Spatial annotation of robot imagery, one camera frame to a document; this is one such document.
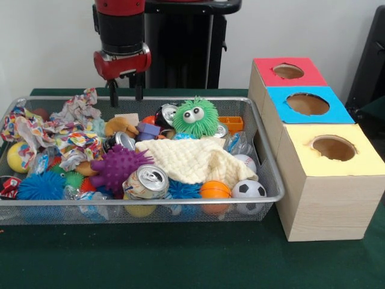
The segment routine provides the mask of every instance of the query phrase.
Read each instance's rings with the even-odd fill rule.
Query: stacked box
[[[285,183],[277,208],[288,240],[363,238],[385,164],[311,60],[255,59],[248,96]]]

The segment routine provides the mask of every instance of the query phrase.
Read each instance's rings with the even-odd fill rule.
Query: table
[[[104,89],[98,93],[108,95]],[[144,95],[162,93],[170,95],[160,90]],[[245,96],[247,91],[199,93]],[[262,222],[0,229],[0,288],[385,288],[382,205],[358,241],[288,243],[275,206]]]

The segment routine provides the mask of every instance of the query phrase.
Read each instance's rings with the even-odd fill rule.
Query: white wall
[[[221,87],[248,86],[254,57],[310,57],[345,101],[382,0],[243,0],[227,17]]]
[[[381,0],[244,0],[227,17],[220,86],[247,88],[254,57],[310,57],[345,100]],[[93,0],[0,0],[0,113],[34,87],[104,85]]]

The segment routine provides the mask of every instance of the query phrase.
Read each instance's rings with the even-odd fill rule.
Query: red box lid
[[[267,87],[327,86],[309,58],[255,58],[254,62]]]

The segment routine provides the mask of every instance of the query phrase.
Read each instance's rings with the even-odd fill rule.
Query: green spiky ball
[[[186,117],[183,118],[183,116],[185,116],[185,113],[189,113],[194,117],[195,108],[203,110],[203,118],[193,123],[186,122]],[[177,109],[174,115],[173,125],[177,133],[184,132],[186,134],[192,134],[197,138],[201,138],[203,135],[212,136],[218,129],[218,111],[213,103],[203,98],[185,101],[185,103]]]
[[[59,175],[64,176],[66,174],[66,171],[60,167],[60,164],[56,164],[50,169],[51,172],[57,173]]]
[[[70,185],[75,189],[80,188],[84,179],[84,177],[77,172],[68,172],[66,173],[65,178],[66,178],[66,185]]]

